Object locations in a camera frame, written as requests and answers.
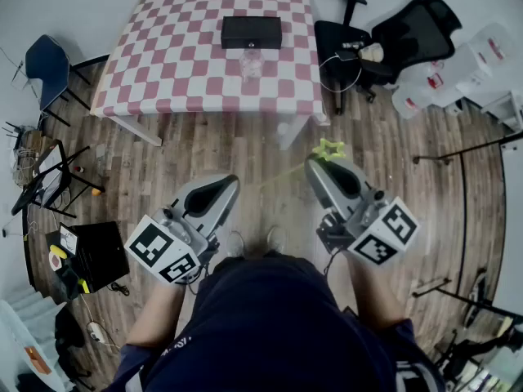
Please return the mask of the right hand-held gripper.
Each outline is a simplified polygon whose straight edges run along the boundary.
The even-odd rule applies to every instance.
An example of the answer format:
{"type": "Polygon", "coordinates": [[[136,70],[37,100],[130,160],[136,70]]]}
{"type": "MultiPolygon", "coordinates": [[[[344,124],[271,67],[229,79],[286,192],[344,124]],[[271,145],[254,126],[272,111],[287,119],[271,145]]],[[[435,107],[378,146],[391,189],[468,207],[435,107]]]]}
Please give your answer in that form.
{"type": "Polygon", "coordinates": [[[354,163],[307,158],[306,178],[326,211],[316,233],[329,254],[384,265],[407,252],[420,224],[399,197],[375,188],[354,163]]]}

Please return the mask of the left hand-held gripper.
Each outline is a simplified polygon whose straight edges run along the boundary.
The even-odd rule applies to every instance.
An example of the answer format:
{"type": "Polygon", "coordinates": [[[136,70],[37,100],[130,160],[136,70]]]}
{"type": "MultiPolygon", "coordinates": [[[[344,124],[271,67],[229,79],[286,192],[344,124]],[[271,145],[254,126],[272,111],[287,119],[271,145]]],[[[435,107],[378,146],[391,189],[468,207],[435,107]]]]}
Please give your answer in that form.
{"type": "Polygon", "coordinates": [[[163,283],[194,282],[217,254],[217,230],[239,191],[239,178],[233,174],[184,184],[171,203],[142,217],[124,244],[126,252],[163,283]]]}

